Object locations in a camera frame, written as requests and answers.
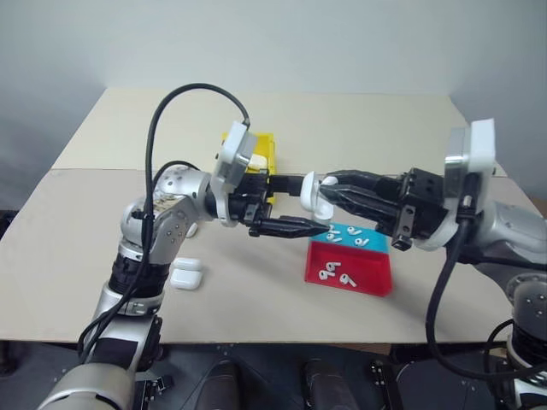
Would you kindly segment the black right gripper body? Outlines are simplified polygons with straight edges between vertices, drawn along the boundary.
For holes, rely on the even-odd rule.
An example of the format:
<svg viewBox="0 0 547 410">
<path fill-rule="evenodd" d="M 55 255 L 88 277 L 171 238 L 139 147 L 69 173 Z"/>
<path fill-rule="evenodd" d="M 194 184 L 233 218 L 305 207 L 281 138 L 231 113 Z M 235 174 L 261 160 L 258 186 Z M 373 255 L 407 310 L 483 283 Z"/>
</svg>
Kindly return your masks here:
<svg viewBox="0 0 547 410">
<path fill-rule="evenodd" d="M 413 167 L 397 178 L 382 177 L 375 193 L 395 207 L 391 221 L 381 222 L 380 231 L 391 237 L 391 245 L 408 250 L 414 240 L 428 239 L 444 220 L 444 179 Z"/>
</svg>

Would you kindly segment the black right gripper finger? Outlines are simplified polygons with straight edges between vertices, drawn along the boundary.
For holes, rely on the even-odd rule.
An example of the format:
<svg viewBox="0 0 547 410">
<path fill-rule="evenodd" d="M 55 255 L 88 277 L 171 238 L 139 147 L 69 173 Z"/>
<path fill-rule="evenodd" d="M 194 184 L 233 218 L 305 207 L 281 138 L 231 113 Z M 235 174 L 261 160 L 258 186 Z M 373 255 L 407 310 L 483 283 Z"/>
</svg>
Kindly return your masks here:
<svg viewBox="0 0 547 410">
<path fill-rule="evenodd" d="M 383 234 L 394 232 L 399 207 L 371 190 L 351 184 L 323 184 L 320 193 L 334 206 L 349 214 L 376 223 L 375 230 Z"/>
<path fill-rule="evenodd" d="M 358 170 L 334 171 L 329 172 L 327 176 L 334 177 L 340 185 L 354 185 L 366 190 L 398 190 L 400 188 L 399 179 Z"/>
</svg>

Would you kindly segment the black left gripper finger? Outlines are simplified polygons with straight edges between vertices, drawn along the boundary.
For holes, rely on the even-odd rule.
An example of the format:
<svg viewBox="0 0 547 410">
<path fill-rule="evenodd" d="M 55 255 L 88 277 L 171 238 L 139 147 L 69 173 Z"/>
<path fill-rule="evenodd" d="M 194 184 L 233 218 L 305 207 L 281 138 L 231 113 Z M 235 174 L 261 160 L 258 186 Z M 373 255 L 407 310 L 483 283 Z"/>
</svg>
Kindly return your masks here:
<svg viewBox="0 0 547 410">
<path fill-rule="evenodd" d="M 274 174 L 269 176 L 269 194 L 274 196 L 277 193 L 289 196 L 300 196 L 304 176 Z"/>
<path fill-rule="evenodd" d="M 251 237 L 300 238 L 313 237 L 329 231 L 329 226 L 301 217 L 281 216 L 267 218 L 249 227 Z"/>
</svg>

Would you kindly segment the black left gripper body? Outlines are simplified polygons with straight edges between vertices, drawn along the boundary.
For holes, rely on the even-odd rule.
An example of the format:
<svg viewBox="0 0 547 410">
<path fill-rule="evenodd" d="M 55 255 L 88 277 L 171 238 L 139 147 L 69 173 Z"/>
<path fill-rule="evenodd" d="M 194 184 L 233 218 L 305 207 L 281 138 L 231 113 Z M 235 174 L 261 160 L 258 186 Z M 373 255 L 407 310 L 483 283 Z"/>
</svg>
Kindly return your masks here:
<svg viewBox="0 0 547 410">
<path fill-rule="evenodd" d="M 262 223 L 271 215 L 269 173 L 245 173 L 238 187 L 228 196 L 231 220 L 249 228 L 250 236 L 261 236 Z"/>
</svg>

